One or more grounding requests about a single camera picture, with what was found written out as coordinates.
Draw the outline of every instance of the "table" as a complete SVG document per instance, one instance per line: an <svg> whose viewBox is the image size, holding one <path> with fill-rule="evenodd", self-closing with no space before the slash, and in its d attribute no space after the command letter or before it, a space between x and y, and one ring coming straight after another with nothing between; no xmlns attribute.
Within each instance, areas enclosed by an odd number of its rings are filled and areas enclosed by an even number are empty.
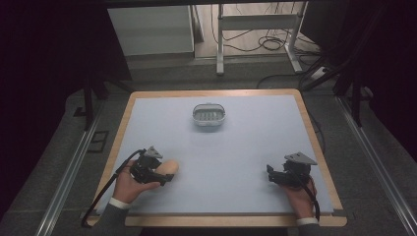
<svg viewBox="0 0 417 236"><path fill-rule="evenodd" d="M343 214L343 207L337 195L331 176L328 171L326 161L323 157L320 145L316 138L313 126L309 120L306 107L302 97L296 89L259 89L259 90L187 90L187 91L139 91L132 93L127 104L124 116L122 118L117 136L115 138L112 150L109 154L107 164L97 188L101 190L107 180L110 178L113 166L116 162L117 155L120 151L123 138L126 134L129 120L132 116L132 110L137 98L157 98L157 97L238 97L238 96L270 96L270 95L291 95L295 98L296 104L302 117L302 122L306 128L308 139L311 142L314 155L319 164L320 172L323 175L324 182L328 189L328 195L334 213L322 213L321 226L343 226L347 219ZM89 224L98 221L98 216L91 216ZM174 226L174 227L273 227L273 226L295 226L295 218L292 214L154 214L154 215L130 215L126 219L128 226Z"/></svg>

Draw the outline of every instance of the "gray floor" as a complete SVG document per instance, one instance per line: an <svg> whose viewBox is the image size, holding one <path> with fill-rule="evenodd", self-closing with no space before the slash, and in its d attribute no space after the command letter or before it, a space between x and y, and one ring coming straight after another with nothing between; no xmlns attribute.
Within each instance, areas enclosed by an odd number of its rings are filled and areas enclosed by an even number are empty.
<svg viewBox="0 0 417 236"><path fill-rule="evenodd" d="M227 59L225 75L215 75L213 60L164 62L157 60L147 67L129 62L134 78L127 82L137 90L178 89L255 89L266 76L290 75L292 69L286 57ZM280 76L264 81L261 89L296 88L297 76ZM344 227L324 227L323 235L407 235L395 208L348 126L344 113L331 94L333 81L305 93L308 109L321 124L325 137L325 158L338 191L348 223ZM65 201L52 235L87 235L81 228L81 215L87 210L96 191L106 158L110 152L129 94L112 85L105 101L97 132L108 132L103 151L97 144L89 146L77 177ZM67 101L66 113L60 127L44 152L25 186L16 197L0 224L0 235L33 235L45 214L69 160L83 135L84 117L74 117L77 107L83 107L83 96L77 92ZM417 165L402 146L374 116L366 102L362 104L364 130L380 154L399 191L417 211ZM188 232L193 235L202 233ZM136 228L130 228L135 235ZM174 231L156 235L177 235ZM286 233L276 231L276 235ZM271 235L271 231L254 231L254 235ZM233 235L230 231L216 231L219 235Z"/></svg>

